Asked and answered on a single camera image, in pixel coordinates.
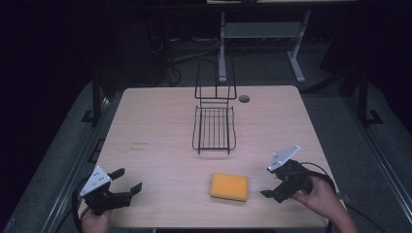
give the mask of sponge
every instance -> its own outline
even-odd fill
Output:
[[[248,177],[214,173],[210,195],[235,201],[246,201],[248,199]]]

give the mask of controller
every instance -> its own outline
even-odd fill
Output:
[[[80,195],[86,204],[100,216],[104,211],[130,206],[132,197],[142,190],[142,183],[130,188],[128,192],[113,193],[109,191],[112,180],[124,175],[124,168],[112,174],[106,174],[100,166],[96,166]]]
[[[296,145],[286,150],[273,152],[272,161],[267,167],[267,171],[275,174],[282,183],[273,190],[261,191],[263,196],[273,197],[277,202],[282,203],[299,190],[310,193],[313,186],[308,180],[309,176],[321,177],[334,188],[333,181],[328,175],[309,171],[302,164],[291,159],[299,150],[300,146]]]

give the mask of human hand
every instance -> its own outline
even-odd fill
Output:
[[[292,199],[302,203],[315,213],[328,218],[338,232],[358,232],[354,221],[337,199],[330,185],[318,177],[309,177],[313,188],[310,193],[295,193]]]
[[[101,216],[97,216],[93,210],[88,209],[82,217],[82,231],[84,233],[108,233],[111,215],[112,210],[105,211]]]

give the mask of floor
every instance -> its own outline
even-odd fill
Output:
[[[175,57],[180,57],[192,54],[194,50],[207,48],[207,45],[178,41],[173,48]],[[230,53],[237,85],[287,84],[304,90],[331,76],[319,68],[328,43],[305,42],[302,45],[298,61],[306,78],[305,83],[298,83],[294,79],[286,55],[290,48],[290,42],[255,42],[242,48],[242,52]],[[170,81],[175,83],[179,77],[176,85],[194,86],[197,62],[201,60],[206,75],[213,76],[216,66],[213,63],[216,64],[216,59],[215,54],[207,54],[176,63],[175,68],[179,70],[181,77],[179,73],[173,73],[169,69],[165,75],[168,79],[157,86],[169,86]],[[380,90],[372,84],[369,85],[368,109],[377,111],[384,124],[364,128],[355,114],[357,94],[351,97],[340,96],[338,89],[341,84],[342,81],[338,81],[315,93],[302,93],[303,102],[336,178],[336,184],[349,204],[348,207],[356,208],[379,224],[382,232],[412,232],[411,219],[406,214],[408,206],[399,201],[402,190],[399,191],[399,185],[393,185],[393,180],[387,176],[393,170],[404,187],[404,192],[411,193],[409,168],[412,166],[412,136],[388,107]],[[119,90],[115,96],[105,99],[102,118],[97,125],[91,126],[90,122],[82,122],[85,112],[92,109],[91,84],[85,86],[4,232],[54,232],[60,222],[62,225],[58,232],[76,231],[70,216],[62,221],[64,214],[70,209],[70,194],[76,183],[92,171],[95,164],[89,161],[98,157],[98,149],[104,144],[121,95],[122,91]],[[388,166],[382,165],[382,160],[390,164],[391,171]],[[349,208],[349,213],[359,232],[379,231],[370,220],[353,209]],[[151,231],[111,229],[111,232]],[[276,229],[276,232],[324,231]]]

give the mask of wire basket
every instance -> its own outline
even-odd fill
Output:
[[[203,81],[201,77],[201,62],[197,67],[196,87],[194,98],[199,100],[194,113],[194,129],[192,147],[200,154],[202,150],[226,150],[230,154],[236,147],[234,130],[234,111],[229,107],[229,100],[237,98],[234,78],[220,83],[215,79]]]

